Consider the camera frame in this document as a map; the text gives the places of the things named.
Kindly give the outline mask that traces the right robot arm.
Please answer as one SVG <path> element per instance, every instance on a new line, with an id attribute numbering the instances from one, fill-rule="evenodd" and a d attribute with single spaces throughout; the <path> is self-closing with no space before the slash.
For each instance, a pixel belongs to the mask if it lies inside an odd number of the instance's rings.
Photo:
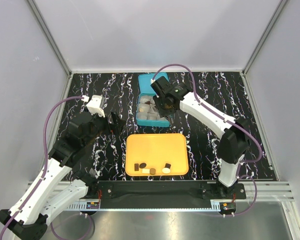
<path id="1" fill-rule="evenodd" d="M 182 111 L 208 127 L 219 139 L 216 155 L 221 159 L 220 173 L 213 190 L 222 198 L 229 198 L 235 192 L 238 182 L 239 164 L 249 146 L 248 137 L 235 125 L 247 129 L 247 121 L 236 120 L 194 93 L 185 83 L 171 84 L 165 77 L 150 81 L 155 92 L 153 100 L 160 116 L 169 117 Z"/>

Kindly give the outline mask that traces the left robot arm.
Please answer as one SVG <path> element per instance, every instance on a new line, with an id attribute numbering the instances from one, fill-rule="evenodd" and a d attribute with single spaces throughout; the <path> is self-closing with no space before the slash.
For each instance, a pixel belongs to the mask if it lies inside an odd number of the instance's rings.
<path id="1" fill-rule="evenodd" d="M 119 135 L 125 120 L 89 112 L 75 115 L 47 153 L 42 171 L 10 209 L 0 210 L 0 222 L 21 240 L 39 240 L 48 225 L 74 201 L 98 193 L 90 159 L 97 137 Z"/>

